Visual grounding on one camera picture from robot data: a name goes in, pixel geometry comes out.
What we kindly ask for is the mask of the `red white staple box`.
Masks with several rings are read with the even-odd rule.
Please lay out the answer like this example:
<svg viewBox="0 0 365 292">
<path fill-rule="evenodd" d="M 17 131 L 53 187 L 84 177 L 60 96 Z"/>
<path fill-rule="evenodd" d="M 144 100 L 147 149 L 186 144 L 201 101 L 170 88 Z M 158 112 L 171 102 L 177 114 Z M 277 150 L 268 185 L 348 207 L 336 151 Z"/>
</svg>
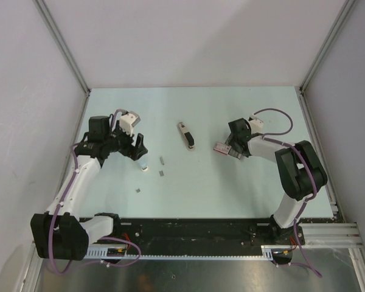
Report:
<svg viewBox="0 0 365 292">
<path fill-rule="evenodd" d="M 223 144 L 221 142 L 217 142 L 213 147 L 213 150 L 226 156 L 232 156 L 233 158 L 236 158 L 238 160 L 242 159 L 242 154 L 235 151 L 231 146 Z"/>
</svg>

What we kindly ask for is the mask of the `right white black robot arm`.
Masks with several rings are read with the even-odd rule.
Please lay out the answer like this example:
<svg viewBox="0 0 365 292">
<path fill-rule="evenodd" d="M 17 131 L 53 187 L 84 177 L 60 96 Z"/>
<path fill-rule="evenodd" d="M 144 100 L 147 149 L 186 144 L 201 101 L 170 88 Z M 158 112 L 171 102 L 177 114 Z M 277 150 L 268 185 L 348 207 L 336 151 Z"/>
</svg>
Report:
<svg viewBox="0 0 365 292">
<path fill-rule="evenodd" d="M 252 123 L 252 119 L 244 118 L 229 122 L 231 133 L 226 145 L 240 156 L 260 157 L 276 164 L 284 195 L 269 219 L 268 236 L 273 243 L 282 244 L 289 239 L 307 203 L 327 184 L 328 177 L 309 141 L 289 144 L 271 139 L 253 132 Z"/>
</svg>

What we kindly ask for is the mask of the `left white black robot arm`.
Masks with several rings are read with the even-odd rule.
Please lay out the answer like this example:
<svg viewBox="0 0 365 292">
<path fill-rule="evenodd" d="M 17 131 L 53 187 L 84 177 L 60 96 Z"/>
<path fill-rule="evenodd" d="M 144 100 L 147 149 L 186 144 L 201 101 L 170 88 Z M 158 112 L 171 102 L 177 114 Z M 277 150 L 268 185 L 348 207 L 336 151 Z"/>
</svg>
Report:
<svg viewBox="0 0 365 292">
<path fill-rule="evenodd" d="M 141 118 L 118 109 L 109 116 L 93 116 L 80 142 L 72 147 L 71 169 L 52 204 L 34 214 L 30 227 L 39 257 L 49 260 L 82 260 L 88 246 L 104 238 L 118 242 L 122 236 L 117 214 L 101 212 L 80 222 L 80 209 L 87 191 L 112 153 L 139 161 L 148 150 L 144 136 L 135 134 Z"/>
</svg>

